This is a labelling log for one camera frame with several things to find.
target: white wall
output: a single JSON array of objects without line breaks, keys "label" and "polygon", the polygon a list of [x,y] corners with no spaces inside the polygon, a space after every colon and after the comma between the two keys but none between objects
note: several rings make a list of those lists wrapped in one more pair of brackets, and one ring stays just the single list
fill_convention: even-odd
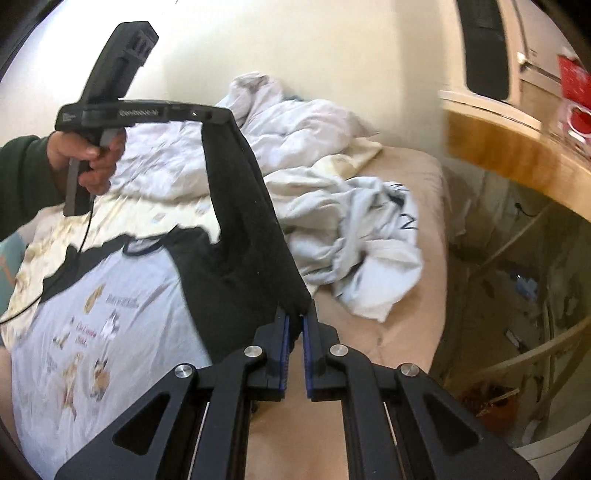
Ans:
[{"label": "white wall", "polygon": [[441,157],[437,91],[447,73],[440,2],[452,19],[450,37],[453,0],[66,0],[0,83],[0,144],[49,133],[58,108],[77,100],[114,27],[149,20],[160,42],[130,98],[215,103],[236,75],[260,70],[304,98],[353,109],[385,143]]}]

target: red package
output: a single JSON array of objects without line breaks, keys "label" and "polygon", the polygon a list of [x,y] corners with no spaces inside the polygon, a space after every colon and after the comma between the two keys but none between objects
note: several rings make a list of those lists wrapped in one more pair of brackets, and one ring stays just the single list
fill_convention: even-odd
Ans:
[{"label": "red package", "polygon": [[591,111],[590,110],[583,110],[581,108],[575,107],[571,111],[570,115],[570,126],[575,130],[577,133],[584,135],[591,136]]},{"label": "red package", "polygon": [[591,109],[591,75],[582,66],[558,56],[562,74],[562,96]]}]

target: green sleeve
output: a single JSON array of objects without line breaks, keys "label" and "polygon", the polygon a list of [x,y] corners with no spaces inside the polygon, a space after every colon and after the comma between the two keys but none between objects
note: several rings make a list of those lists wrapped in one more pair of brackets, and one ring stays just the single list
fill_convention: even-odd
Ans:
[{"label": "green sleeve", "polygon": [[63,201],[51,176],[47,138],[19,137],[0,149],[0,241],[42,208]]}]

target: metal screw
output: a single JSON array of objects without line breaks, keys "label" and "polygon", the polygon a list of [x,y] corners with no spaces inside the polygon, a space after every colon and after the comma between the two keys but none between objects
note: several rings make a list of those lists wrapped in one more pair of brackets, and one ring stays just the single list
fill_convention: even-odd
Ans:
[{"label": "metal screw", "polygon": [[345,345],[336,343],[330,347],[330,353],[332,353],[334,356],[345,356],[347,353],[349,353],[349,349]]},{"label": "metal screw", "polygon": [[527,56],[525,53],[521,53],[520,51],[517,52],[517,63],[519,63],[519,65],[524,65],[527,63]]},{"label": "metal screw", "polygon": [[193,374],[193,367],[191,365],[182,364],[174,369],[174,374],[179,378],[187,378]]},{"label": "metal screw", "polygon": [[251,345],[247,346],[244,349],[244,355],[249,356],[250,358],[256,358],[262,354],[262,348],[258,345]]},{"label": "metal screw", "polygon": [[416,377],[421,369],[415,364],[402,364],[400,365],[400,371],[407,377]]}]

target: black cable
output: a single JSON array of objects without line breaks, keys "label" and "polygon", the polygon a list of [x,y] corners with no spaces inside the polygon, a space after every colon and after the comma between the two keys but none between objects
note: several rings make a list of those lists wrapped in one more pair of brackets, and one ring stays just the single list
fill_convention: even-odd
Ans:
[{"label": "black cable", "polygon": [[[82,253],[82,247],[84,246],[84,244],[86,242],[86,238],[88,237],[88,232],[90,232],[90,223],[92,221],[92,214],[94,213],[94,211],[95,211],[95,203],[91,202],[90,203],[90,210],[88,213],[88,224],[86,225],[86,233],[84,234],[84,238],[82,239],[82,243],[80,244],[80,248],[78,249],[76,257],[74,258],[74,261],[73,261],[74,264],[78,262],[78,259],[80,258],[80,254]],[[53,281],[53,283],[47,287],[47,290],[50,289],[53,285],[55,285],[58,282],[58,280],[62,278],[62,276],[64,275],[66,270],[67,270],[67,266],[66,266],[66,268],[64,268],[64,270],[61,271],[61,275],[59,277],[57,277]],[[5,323],[10,322],[17,317],[20,317],[23,313],[25,313],[28,309],[30,309],[33,305],[35,305],[39,301],[39,299],[41,298],[42,295],[43,295],[43,292],[41,292],[29,305],[24,307],[20,312],[12,315],[11,317],[8,317],[7,319],[0,321],[0,325],[4,325]]]},{"label": "black cable", "polygon": [[523,207],[521,206],[521,204],[518,203],[518,202],[515,202],[515,208],[517,209],[518,212],[523,213],[526,217],[533,218],[533,217],[537,217],[538,216],[537,213],[535,215],[530,215],[529,213],[526,213],[525,210],[523,209]]}]

